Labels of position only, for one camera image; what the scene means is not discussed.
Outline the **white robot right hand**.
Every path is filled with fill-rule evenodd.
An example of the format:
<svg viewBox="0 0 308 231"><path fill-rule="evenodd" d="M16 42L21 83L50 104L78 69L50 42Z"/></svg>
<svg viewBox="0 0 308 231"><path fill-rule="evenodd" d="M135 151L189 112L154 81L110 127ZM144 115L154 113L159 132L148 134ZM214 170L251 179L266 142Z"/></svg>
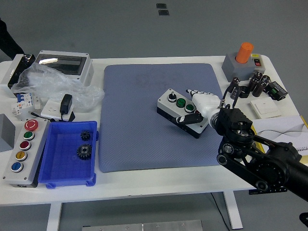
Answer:
<svg viewBox="0 0 308 231"><path fill-rule="evenodd" d="M199 90L186 90L186 92L192 97L192 102L198 113L176 117L174 118L175 123L181 125L196 124L206 119L213 126L219 115L220 98L215 94Z"/></svg>

